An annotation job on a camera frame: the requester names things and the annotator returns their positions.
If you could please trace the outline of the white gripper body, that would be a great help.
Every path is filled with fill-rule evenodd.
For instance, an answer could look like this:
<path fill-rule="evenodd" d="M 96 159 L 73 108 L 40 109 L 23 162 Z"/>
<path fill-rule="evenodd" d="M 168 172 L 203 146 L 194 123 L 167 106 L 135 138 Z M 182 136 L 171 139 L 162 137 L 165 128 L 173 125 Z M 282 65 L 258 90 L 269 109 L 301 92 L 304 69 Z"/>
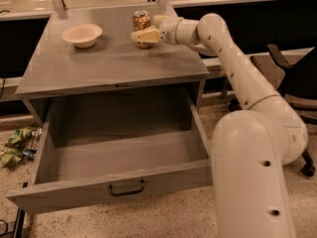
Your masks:
<path fill-rule="evenodd" d="M 181 22 L 180 17 L 169 17 L 164 19 L 159 25 L 160 38 L 167 44 L 177 45 L 176 31 Z"/>

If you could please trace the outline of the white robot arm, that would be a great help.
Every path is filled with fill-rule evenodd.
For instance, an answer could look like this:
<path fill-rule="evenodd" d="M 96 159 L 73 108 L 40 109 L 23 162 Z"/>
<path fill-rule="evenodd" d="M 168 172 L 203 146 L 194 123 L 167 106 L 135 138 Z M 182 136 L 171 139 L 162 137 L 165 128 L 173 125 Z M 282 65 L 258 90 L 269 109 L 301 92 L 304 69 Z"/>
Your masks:
<path fill-rule="evenodd" d="M 216 56 L 241 104 L 221 118 L 211 139 L 219 238 L 296 238 L 283 166 L 304 152 L 306 125 L 234 43 L 219 15 L 154 20 L 156 27 L 135 31 L 132 39 Z"/>

